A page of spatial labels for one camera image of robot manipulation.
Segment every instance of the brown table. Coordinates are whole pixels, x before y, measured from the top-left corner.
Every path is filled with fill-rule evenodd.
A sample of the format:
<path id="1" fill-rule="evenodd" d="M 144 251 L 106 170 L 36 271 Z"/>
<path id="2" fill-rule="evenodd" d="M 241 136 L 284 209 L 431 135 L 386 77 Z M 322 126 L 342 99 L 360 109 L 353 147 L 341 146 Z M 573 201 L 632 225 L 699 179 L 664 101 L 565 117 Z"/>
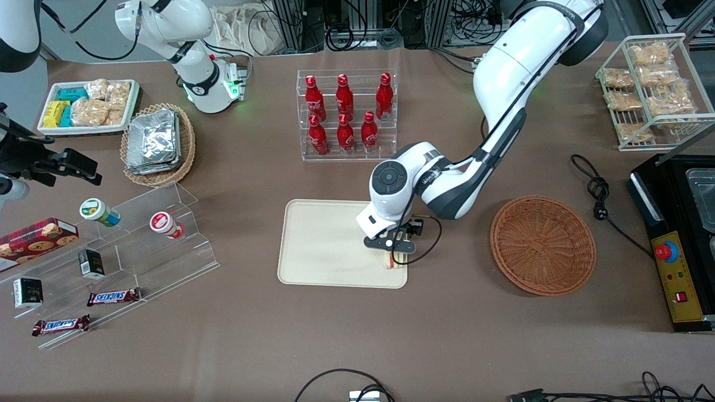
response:
<path id="1" fill-rule="evenodd" d="M 313 375 L 348 367 L 381 378 L 401 401 L 502 401 L 517 391 L 639 392 L 641 372 L 692 391 L 715 386 L 715 337 L 671 333 L 654 264 L 591 217 L 586 177 L 568 160 L 587 156 L 611 183 L 613 219 L 645 243 L 625 179 L 647 152 L 616 149 L 593 73 L 613 49 L 577 67 L 556 67 L 528 103 L 523 133 L 474 208 L 445 222 L 434 251 L 410 268 L 399 290 L 291 286 L 276 276 L 285 205 L 294 198 L 368 200 L 374 163 L 304 163 L 295 116 L 297 69 L 400 69 L 399 145 L 431 141 L 453 159 L 479 143 L 482 112 L 471 77 L 427 51 L 323 52 L 255 60 L 245 102 L 206 115 L 175 87 L 165 62 L 49 63 L 49 81 L 133 78 L 142 106 L 184 108 L 197 133 L 197 158 L 182 182 L 222 266 L 142 308 L 49 352 L 30 328 L 4 321 L 2 398 L 23 402 L 291 401 Z M 466 49 L 480 54 L 483 49 Z M 31 183 L 7 202 L 2 232 L 55 216 L 79 220 L 97 196 L 117 204 L 147 190 L 122 174 L 119 138 L 58 140 L 99 161 L 101 187 L 60 178 Z M 507 200 L 555 197 L 591 227 L 593 277 L 578 292 L 539 298 L 512 285 L 491 257 L 491 220 Z M 417 211 L 426 212 L 417 202 Z M 429 244 L 429 230 L 420 244 Z M 367 383 L 334 375 L 306 401 L 341 401 Z"/>

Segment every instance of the red button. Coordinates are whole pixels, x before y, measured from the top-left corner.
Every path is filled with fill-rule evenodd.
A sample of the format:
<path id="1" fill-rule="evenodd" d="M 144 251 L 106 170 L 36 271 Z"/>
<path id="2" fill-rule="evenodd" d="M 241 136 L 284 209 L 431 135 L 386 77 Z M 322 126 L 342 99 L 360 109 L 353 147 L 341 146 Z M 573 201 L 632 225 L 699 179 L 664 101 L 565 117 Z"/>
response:
<path id="1" fill-rule="evenodd" d="M 661 245 L 656 246 L 656 257 L 659 260 L 665 261 L 672 256 L 673 256 L 673 250 L 668 245 L 661 244 Z"/>

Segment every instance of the black machine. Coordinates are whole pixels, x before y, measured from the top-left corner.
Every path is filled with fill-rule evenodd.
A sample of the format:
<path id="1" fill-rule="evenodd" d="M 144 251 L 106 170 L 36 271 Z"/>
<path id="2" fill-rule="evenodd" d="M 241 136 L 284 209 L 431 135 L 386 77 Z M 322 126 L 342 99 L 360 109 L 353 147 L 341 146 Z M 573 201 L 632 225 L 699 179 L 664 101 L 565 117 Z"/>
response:
<path id="1" fill-rule="evenodd" d="M 715 334 L 715 156 L 656 155 L 628 189 L 646 221 L 676 332 Z"/>

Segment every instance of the red aluminum bottle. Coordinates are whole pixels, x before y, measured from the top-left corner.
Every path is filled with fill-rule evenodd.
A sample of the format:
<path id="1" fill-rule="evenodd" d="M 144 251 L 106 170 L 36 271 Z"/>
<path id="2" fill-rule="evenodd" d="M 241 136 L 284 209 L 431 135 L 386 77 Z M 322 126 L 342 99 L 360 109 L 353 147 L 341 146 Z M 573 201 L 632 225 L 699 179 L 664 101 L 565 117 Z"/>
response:
<path id="1" fill-rule="evenodd" d="M 337 76 L 335 98 L 337 100 L 337 113 L 344 114 L 347 120 L 351 122 L 352 116 L 355 114 L 355 103 L 352 100 L 352 90 L 347 85 L 347 75 L 345 74 Z"/>
<path id="2" fill-rule="evenodd" d="M 341 114 L 337 117 L 339 126 L 337 126 L 337 143 L 340 145 L 340 153 L 344 156 L 355 153 L 355 140 L 353 138 L 352 127 L 350 120 L 346 114 Z"/>
<path id="3" fill-rule="evenodd" d="M 375 108 L 375 114 L 378 120 L 389 120 L 393 118 L 393 97 L 395 93 L 393 92 L 393 86 L 390 85 L 390 73 L 383 72 L 380 76 L 380 88 L 378 88 L 377 107 Z"/>
<path id="4" fill-rule="evenodd" d="M 327 117 L 325 113 L 325 102 L 322 100 L 322 92 L 318 89 L 315 84 L 315 77 L 309 75 L 305 77 L 305 84 L 307 89 L 305 90 L 305 102 L 308 104 L 308 110 L 310 114 L 318 116 L 321 122 L 325 121 Z"/>
<path id="5" fill-rule="evenodd" d="M 378 125 L 375 123 L 375 114 L 370 110 L 365 112 L 365 121 L 360 128 L 363 138 L 363 149 L 366 154 L 374 154 L 378 150 Z"/>
<path id="6" fill-rule="evenodd" d="M 308 135 L 310 135 L 310 143 L 315 148 L 315 153 L 319 156 L 327 155 L 330 152 L 330 145 L 327 143 L 325 129 L 320 125 L 318 116 L 311 114 L 308 117 L 308 122 L 310 123 Z"/>

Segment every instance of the brown woven basket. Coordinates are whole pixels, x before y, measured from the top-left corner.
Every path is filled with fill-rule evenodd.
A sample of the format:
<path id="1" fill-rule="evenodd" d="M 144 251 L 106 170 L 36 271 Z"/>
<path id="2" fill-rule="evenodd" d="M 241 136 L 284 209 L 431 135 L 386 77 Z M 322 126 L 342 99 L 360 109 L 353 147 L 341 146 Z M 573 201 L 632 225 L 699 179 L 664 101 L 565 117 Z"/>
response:
<path id="1" fill-rule="evenodd" d="M 196 137 L 194 136 L 194 127 L 192 127 L 189 117 L 187 117 L 186 113 L 181 110 L 180 107 L 165 103 L 153 104 L 152 106 L 140 110 L 137 113 L 137 116 L 140 114 L 154 113 L 165 107 L 173 110 L 179 115 L 179 136 L 181 138 L 181 155 L 183 162 L 181 163 L 181 166 L 179 166 L 179 169 L 170 170 L 168 172 L 152 173 L 150 175 L 135 175 L 128 169 L 124 169 L 124 175 L 138 185 L 161 187 L 168 182 L 178 182 L 186 176 L 191 169 L 191 166 L 194 164 L 194 156 L 196 155 Z M 119 157 L 122 158 L 122 162 L 124 162 L 125 165 L 127 164 L 128 136 L 129 127 L 125 127 L 124 133 L 122 133 L 122 147 L 119 149 Z"/>
<path id="2" fill-rule="evenodd" d="M 489 240 L 501 272 L 536 295 L 575 292 L 596 265 L 588 226 L 553 198 L 532 195 L 510 201 L 494 217 Z"/>

